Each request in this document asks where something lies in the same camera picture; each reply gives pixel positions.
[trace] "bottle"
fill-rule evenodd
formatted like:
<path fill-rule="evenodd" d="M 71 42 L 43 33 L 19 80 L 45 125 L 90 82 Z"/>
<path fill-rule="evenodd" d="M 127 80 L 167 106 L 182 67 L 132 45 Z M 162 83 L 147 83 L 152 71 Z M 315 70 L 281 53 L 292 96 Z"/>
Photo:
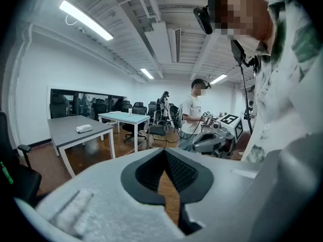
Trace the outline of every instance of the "bottle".
<path fill-rule="evenodd" d="M 8 179 L 9 184 L 12 185 L 14 183 L 14 181 L 12 180 L 11 176 L 9 175 L 9 173 L 7 171 L 7 168 L 4 166 L 4 163 L 2 161 L 0 162 L 0 165 L 2 167 L 3 173 L 5 174 L 6 178 Z"/>

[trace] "man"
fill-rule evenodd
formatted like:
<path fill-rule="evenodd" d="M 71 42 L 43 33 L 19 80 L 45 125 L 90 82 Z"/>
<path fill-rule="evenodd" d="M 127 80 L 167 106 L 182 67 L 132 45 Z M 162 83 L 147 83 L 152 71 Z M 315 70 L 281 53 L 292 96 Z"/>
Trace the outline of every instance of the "man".
<path fill-rule="evenodd" d="M 271 0 L 269 4 L 265 0 L 208 0 L 208 8 L 222 33 L 259 41 L 255 52 L 259 60 L 254 97 L 257 121 L 242 160 L 263 162 L 268 152 L 309 132 L 291 95 L 303 88 L 301 82 L 311 70 L 317 72 L 319 36 L 295 0 Z"/>
<path fill-rule="evenodd" d="M 178 147 L 185 151 L 195 152 L 192 149 L 193 140 L 201 132 L 201 125 L 205 121 L 198 96 L 205 94 L 206 85 L 202 79 L 196 79 L 192 82 L 191 88 L 191 95 L 187 96 L 182 104 L 184 123 L 181 127 L 181 140 Z"/>

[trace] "white table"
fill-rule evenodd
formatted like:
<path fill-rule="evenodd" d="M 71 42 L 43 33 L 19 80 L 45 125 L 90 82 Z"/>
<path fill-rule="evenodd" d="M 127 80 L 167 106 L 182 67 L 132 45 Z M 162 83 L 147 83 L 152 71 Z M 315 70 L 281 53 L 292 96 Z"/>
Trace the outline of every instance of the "white table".
<path fill-rule="evenodd" d="M 65 153 L 67 148 L 81 143 L 85 145 L 86 141 L 99 136 L 101 136 L 101 141 L 103 141 L 103 135 L 109 133 L 111 159 L 116 158 L 113 143 L 113 126 L 99 123 L 82 115 L 53 118 L 47 121 L 56 155 L 58 157 L 60 151 L 63 162 L 71 177 L 75 177 L 75 174 Z M 91 125 L 93 130 L 81 134 L 76 131 L 77 127 L 87 124 Z"/>
<path fill-rule="evenodd" d="M 99 121 L 102 122 L 102 118 L 114 120 L 117 122 L 118 133 L 120 133 L 120 122 L 132 124 L 135 126 L 134 130 L 134 140 L 135 140 L 135 152 L 138 152 L 138 125 L 142 122 L 148 121 L 149 124 L 150 116 L 148 115 L 138 115 L 138 114 L 131 114 L 125 112 L 119 113 L 103 113 L 98 114 Z"/>

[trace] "ceiling duct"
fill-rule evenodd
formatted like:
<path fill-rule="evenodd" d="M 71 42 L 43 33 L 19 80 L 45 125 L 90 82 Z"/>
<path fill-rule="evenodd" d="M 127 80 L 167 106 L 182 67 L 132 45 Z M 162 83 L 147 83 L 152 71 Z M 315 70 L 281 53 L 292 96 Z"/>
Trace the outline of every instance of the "ceiling duct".
<path fill-rule="evenodd" d="M 153 31 L 145 32 L 161 64 L 177 63 L 180 58 L 181 28 L 165 22 L 152 23 Z"/>
<path fill-rule="evenodd" d="M 173 24 L 168 24 L 167 34 L 170 42 L 172 62 L 177 63 L 180 60 L 181 52 L 181 28 Z"/>

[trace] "patterned shirt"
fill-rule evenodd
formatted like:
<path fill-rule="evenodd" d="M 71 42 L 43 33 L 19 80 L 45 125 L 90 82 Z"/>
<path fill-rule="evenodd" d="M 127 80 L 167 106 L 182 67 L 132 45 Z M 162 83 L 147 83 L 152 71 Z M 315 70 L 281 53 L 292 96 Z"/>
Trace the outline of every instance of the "patterned shirt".
<path fill-rule="evenodd" d="M 267 153 L 286 147 L 309 133 L 289 95 L 302 82 L 322 48 L 304 8 L 295 0 L 275 0 L 268 5 L 275 26 L 272 54 L 261 42 L 256 50 L 254 103 L 257 118 L 242 160 L 263 162 Z"/>

